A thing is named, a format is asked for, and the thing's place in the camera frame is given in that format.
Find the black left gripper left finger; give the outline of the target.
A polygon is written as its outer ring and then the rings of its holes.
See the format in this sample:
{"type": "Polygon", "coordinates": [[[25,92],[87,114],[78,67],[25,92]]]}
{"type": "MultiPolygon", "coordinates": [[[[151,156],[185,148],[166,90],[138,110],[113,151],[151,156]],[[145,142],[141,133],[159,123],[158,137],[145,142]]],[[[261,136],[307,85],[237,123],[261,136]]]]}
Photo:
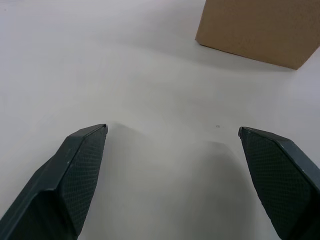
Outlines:
{"type": "Polygon", "coordinates": [[[0,219],[0,240],[78,240],[98,183],[108,126],[82,128],[38,168],[0,219]]]}

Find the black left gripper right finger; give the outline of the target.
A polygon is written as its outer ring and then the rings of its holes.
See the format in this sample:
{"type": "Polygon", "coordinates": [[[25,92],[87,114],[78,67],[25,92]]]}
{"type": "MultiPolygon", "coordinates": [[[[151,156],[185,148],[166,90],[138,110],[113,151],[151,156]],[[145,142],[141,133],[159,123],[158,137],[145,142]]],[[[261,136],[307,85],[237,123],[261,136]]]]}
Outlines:
{"type": "Polygon", "coordinates": [[[320,168],[290,139],[242,126],[258,198],[281,240],[320,240],[320,168]]]}

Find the brown cardboard box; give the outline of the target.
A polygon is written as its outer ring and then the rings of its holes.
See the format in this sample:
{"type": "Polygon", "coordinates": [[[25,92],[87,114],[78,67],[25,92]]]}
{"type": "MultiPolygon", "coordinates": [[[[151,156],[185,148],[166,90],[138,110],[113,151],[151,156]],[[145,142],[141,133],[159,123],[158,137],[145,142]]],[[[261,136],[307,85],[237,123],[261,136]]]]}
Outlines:
{"type": "Polygon", "coordinates": [[[320,47],[320,0],[206,0],[195,40],[297,70],[320,47]]]}

